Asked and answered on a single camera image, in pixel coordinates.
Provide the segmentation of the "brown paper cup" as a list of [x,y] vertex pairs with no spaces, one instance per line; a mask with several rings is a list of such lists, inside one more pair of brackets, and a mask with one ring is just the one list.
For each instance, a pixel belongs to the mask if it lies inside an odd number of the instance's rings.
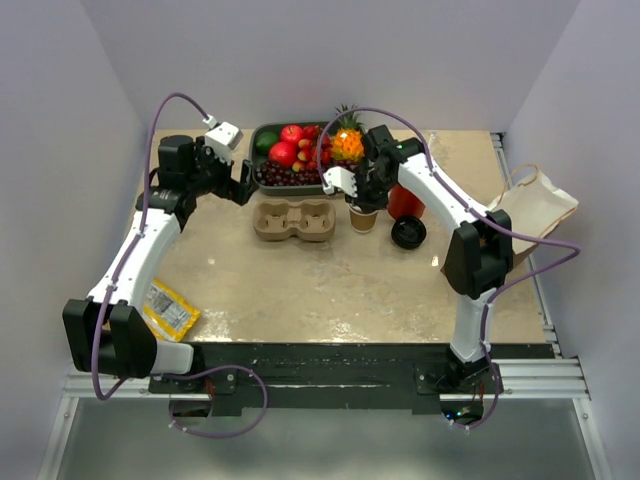
[[350,215],[350,211],[349,211],[349,218],[350,218],[350,223],[351,223],[351,227],[360,234],[366,234],[369,233],[375,226],[376,224],[376,220],[377,220],[377,216],[372,218],[358,218],[358,217],[353,217]]
[[369,218],[369,217],[374,218],[377,216],[377,213],[378,213],[377,210],[371,210],[370,208],[362,208],[355,204],[349,204],[349,211],[351,216],[358,217],[358,218]]

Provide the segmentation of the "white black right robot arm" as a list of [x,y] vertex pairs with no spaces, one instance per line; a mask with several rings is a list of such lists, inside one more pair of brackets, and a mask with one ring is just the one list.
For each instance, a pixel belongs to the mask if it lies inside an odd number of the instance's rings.
[[390,190],[401,186],[450,230],[442,271],[458,300],[447,367],[438,383],[441,389],[469,392],[491,366],[488,326],[493,296],[514,263],[511,218],[502,210],[488,211],[463,193],[435,165],[421,140],[398,141],[382,125],[370,129],[363,144],[365,159],[348,197],[357,211],[369,214],[386,208]]

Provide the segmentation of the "dark grey fruit tray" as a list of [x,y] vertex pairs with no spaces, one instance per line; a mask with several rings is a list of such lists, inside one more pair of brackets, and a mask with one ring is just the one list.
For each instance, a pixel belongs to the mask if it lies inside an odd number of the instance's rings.
[[271,123],[252,135],[249,160],[259,189],[269,196],[323,193],[321,174],[341,166],[355,171],[364,156],[364,124],[347,115],[321,137],[324,122]]

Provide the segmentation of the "dark grape bunch left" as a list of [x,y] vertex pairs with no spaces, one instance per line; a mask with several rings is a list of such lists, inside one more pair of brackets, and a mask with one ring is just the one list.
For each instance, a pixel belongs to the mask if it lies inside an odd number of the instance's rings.
[[290,167],[267,160],[261,163],[254,174],[256,181],[263,186],[296,186],[299,184],[299,176]]

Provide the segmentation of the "dark grape bunch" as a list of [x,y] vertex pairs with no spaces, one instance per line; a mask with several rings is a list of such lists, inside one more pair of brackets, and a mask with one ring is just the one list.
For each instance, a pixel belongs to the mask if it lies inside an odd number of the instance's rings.
[[[359,161],[334,161],[324,165],[323,170],[327,171],[331,167],[344,167],[353,172],[358,169]],[[315,185],[320,184],[320,173],[318,172],[315,162],[306,162],[299,165],[299,169],[294,171],[294,179],[298,185]]]
[[299,176],[290,167],[267,160],[261,163],[254,174],[256,181],[263,186],[296,186],[299,184]]

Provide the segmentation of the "red ribbed straw cup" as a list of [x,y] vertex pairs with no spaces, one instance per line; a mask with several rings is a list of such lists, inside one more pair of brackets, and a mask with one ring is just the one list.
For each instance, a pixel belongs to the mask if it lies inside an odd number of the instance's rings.
[[409,190],[401,185],[394,186],[389,193],[387,210],[392,218],[412,216],[420,219],[424,213],[424,204]]

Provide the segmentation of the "green lime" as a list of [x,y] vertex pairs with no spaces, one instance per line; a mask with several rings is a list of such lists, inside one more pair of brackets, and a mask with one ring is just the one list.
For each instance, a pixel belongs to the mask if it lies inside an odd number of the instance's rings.
[[280,138],[277,133],[264,131],[256,137],[254,141],[254,148],[258,154],[267,155],[272,146],[278,143],[279,140]]

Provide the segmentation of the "red apple front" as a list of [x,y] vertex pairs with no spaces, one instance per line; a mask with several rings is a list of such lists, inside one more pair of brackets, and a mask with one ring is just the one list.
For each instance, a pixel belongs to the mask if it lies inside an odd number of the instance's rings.
[[269,149],[268,159],[283,168],[290,168],[297,161],[297,147],[288,142],[277,142]]

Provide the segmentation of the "red apple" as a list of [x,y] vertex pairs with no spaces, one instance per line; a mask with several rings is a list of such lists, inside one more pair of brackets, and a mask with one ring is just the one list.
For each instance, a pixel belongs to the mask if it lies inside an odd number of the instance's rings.
[[297,124],[285,125],[280,131],[280,141],[297,147],[304,138],[304,130]]
[[268,159],[283,168],[290,168],[297,161],[297,147],[288,142],[277,142],[269,149]]

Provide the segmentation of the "brown pulp cup carrier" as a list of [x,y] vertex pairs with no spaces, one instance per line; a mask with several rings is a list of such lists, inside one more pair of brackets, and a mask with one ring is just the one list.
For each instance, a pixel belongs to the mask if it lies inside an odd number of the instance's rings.
[[265,200],[253,211],[253,229],[263,241],[296,237],[305,242],[325,242],[334,235],[335,228],[336,211],[326,200]]

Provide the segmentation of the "dark grape bunch right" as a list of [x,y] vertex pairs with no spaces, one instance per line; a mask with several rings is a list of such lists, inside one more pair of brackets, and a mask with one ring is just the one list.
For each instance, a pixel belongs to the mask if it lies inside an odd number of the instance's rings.
[[[358,169],[359,161],[334,161],[324,165],[323,170],[327,171],[331,167],[344,167],[353,172]],[[315,162],[306,162],[299,165],[299,169],[294,171],[294,179],[298,185],[315,185],[320,184],[320,173],[318,172]]]

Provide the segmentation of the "strawberry bunch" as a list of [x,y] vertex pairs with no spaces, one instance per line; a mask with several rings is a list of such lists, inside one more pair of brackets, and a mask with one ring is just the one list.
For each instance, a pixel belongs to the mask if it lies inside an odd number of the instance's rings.
[[[316,162],[317,141],[321,132],[322,128],[319,125],[302,128],[302,138],[298,142],[296,161],[292,166],[295,173],[313,168],[313,164]],[[325,136],[321,142],[320,160],[323,166],[328,166],[332,162],[330,136]]]

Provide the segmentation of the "red apple back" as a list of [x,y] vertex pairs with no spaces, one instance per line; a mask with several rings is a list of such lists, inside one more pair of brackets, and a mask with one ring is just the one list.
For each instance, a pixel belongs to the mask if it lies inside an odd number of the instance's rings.
[[297,147],[304,138],[304,130],[297,124],[285,125],[280,131],[280,141]]

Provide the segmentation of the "brown white paper bag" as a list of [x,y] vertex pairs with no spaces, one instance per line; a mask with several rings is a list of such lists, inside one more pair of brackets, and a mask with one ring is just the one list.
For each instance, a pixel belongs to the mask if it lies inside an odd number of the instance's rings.
[[504,210],[516,233],[546,239],[578,208],[573,196],[555,186],[536,164],[517,167],[503,190],[489,205]]

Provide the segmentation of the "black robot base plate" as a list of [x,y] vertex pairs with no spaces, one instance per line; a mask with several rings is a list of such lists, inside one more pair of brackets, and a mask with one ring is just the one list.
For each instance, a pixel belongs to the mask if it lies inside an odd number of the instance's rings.
[[503,391],[497,365],[458,366],[445,344],[214,342],[196,344],[187,379],[157,376],[149,390],[196,399],[208,385],[218,416],[262,406],[436,414],[445,394]]

